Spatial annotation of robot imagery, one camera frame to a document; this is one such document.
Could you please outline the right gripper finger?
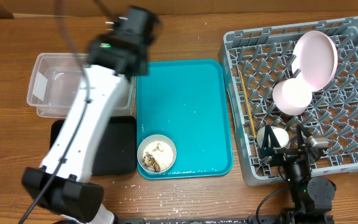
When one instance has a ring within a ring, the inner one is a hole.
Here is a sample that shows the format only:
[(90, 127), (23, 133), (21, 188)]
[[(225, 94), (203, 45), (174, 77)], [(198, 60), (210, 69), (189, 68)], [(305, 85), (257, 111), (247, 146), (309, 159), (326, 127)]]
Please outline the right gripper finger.
[(281, 145), (280, 145), (278, 139), (276, 138), (272, 127), (270, 125), (266, 125), (261, 150), (262, 151), (273, 151), (274, 149), (280, 149), (280, 148), (281, 148)]
[(302, 125), (296, 125), (296, 143), (298, 148), (304, 148), (309, 146), (308, 138), (311, 136), (311, 133)]

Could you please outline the white cup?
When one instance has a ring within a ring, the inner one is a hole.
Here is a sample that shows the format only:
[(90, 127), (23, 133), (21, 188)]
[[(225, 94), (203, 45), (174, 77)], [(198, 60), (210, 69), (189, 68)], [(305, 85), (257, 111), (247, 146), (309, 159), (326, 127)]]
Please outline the white cup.
[(306, 84), (290, 78), (275, 85), (272, 98), (277, 108), (290, 116), (302, 114), (312, 100), (312, 92)]

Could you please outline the wooden chopstick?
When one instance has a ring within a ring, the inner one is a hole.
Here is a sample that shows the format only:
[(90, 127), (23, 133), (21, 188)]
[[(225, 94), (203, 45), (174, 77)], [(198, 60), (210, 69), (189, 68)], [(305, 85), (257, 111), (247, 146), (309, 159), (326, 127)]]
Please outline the wooden chopstick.
[(244, 77), (243, 77), (243, 74), (242, 74), (241, 71), (239, 71), (239, 76), (241, 78), (241, 85), (242, 85), (242, 89), (243, 89), (243, 92), (244, 92), (244, 99), (246, 101), (247, 115), (249, 117), (249, 122), (250, 122), (251, 130), (252, 130), (252, 135), (253, 135), (254, 139), (256, 140), (257, 133), (256, 133), (256, 130), (255, 130), (253, 117), (252, 117), (252, 113), (251, 113), (251, 110), (250, 110), (250, 103), (249, 103), (249, 99), (248, 99), (248, 96), (247, 96), (247, 88), (245, 86)]

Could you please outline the large white plate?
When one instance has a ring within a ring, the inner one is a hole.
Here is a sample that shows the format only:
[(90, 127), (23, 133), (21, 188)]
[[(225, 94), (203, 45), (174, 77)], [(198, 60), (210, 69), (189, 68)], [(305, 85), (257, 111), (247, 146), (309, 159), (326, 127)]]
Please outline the large white plate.
[(292, 72), (312, 92), (323, 89), (337, 70), (338, 55), (333, 40), (326, 34), (312, 30), (300, 37), (293, 49)]

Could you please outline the grey bowl with rice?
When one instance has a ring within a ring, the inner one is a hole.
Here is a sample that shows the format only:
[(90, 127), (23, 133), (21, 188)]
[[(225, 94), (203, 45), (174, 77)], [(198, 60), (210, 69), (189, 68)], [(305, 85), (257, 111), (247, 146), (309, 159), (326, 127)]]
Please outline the grey bowl with rice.
[(140, 168), (149, 174), (163, 174), (173, 166), (176, 158), (173, 141), (161, 134), (145, 138), (137, 149)]

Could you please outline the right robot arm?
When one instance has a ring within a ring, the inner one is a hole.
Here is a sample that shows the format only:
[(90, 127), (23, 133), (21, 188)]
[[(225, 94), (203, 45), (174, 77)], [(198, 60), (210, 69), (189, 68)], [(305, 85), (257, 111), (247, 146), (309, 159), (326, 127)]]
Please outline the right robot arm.
[[(322, 135), (312, 135), (302, 124), (296, 126), (296, 148), (280, 145), (273, 128), (266, 125), (260, 155), (268, 159), (268, 164), (277, 167), (279, 176), (287, 187), (267, 195), (255, 211), (257, 223), (266, 219), (268, 223), (334, 223), (333, 217), (327, 216), (332, 210), (336, 185), (329, 179), (313, 177), (311, 165), (327, 151), (329, 142)], [(292, 208), (284, 208), (277, 216), (260, 216), (262, 205), (271, 197), (290, 191)]]

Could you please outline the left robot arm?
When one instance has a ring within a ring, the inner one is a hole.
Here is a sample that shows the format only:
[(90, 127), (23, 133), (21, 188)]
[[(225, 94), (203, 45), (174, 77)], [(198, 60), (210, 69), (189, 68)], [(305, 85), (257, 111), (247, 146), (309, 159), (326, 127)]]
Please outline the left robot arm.
[(81, 72), (74, 102), (40, 166), (26, 168), (21, 180), (33, 207), (61, 215), (66, 223), (117, 222), (103, 205), (103, 187), (90, 181), (94, 159), (131, 78), (147, 74), (148, 49), (161, 22), (139, 6), (113, 21), (110, 31), (89, 43), (85, 59), (74, 57)]

